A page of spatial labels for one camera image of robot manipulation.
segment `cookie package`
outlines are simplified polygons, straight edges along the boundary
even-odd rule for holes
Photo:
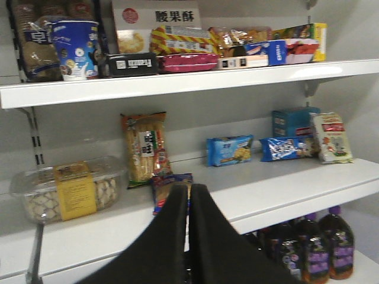
[[[317,147],[312,135],[271,137],[259,140],[262,144],[261,162],[314,157]]]

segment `white shelf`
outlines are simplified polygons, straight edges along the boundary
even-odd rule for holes
[[[26,220],[19,201],[0,195],[0,279],[26,273],[35,236],[36,225]]]
[[[379,264],[359,251],[354,253],[354,272],[349,279],[333,280],[328,284],[379,284]]]
[[[379,73],[379,59],[294,64],[240,70],[213,70],[80,82],[23,83],[1,86],[0,95],[1,107],[8,109],[280,82],[336,79],[372,73]]]
[[[208,186],[239,233],[379,191],[379,164],[373,162],[355,159],[351,164],[325,165],[317,159],[271,163],[258,159],[226,167],[206,167],[201,159],[172,165],[174,172],[191,172],[195,182]],[[152,209],[151,189],[147,186],[123,192],[122,199],[105,211],[47,225],[41,275],[117,255],[147,227],[153,218]]]

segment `snack box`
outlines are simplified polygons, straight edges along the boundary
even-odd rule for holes
[[[326,30],[327,24],[314,22],[306,25],[273,30],[272,37],[276,40],[283,38],[312,38],[317,40],[320,46],[314,54],[313,61],[322,62],[326,60]]]
[[[285,42],[287,43],[286,64],[310,62],[319,48],[319,42],[311,38],[286,38]]]
[[[158,74],[155,53],[106,54],[101,63],[102,77],[119,78]]]
[[[260,43],[248,43],[243,45],[246,55],[268,55],[268,65],[285,64],[287,48],[285,40],[268,40]]]
[[[292,137],[310,135],[310,114],[320,113],[315,106],[288,108],[272,111],[272,135],[274,137]]]
[[[28,219],[47,224],[108,208],[126,187],[126,169],[106,156],[21,172],[11,181],[10,194],[22,200]]]
[[[196,1],[112,0],[119,53],[148,52],[160,25],[201,28]]]
[[[268,65],[267,55],[250,55],[219,58],[218,70],[243,69]]]

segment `blue box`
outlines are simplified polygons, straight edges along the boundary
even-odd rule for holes
[[[260,43],[244,44],[246,55],[268,55],[268,65],[285,64],[287,56],[287,47],[285,40],[268,40]]]
[[[273,137],[311,135],[310,112],[319,114],[320,109],[315,106],[305,106],[272,111]]]

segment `oreo package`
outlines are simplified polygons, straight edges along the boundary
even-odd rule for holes
[[[152,52],[107,54],[101,64],[101,69],[104,78],[158,74],[156,55]]]
[[[262,144],[262,162],[313,157],[317,154],[312,135],[263,138],[259,141]]]

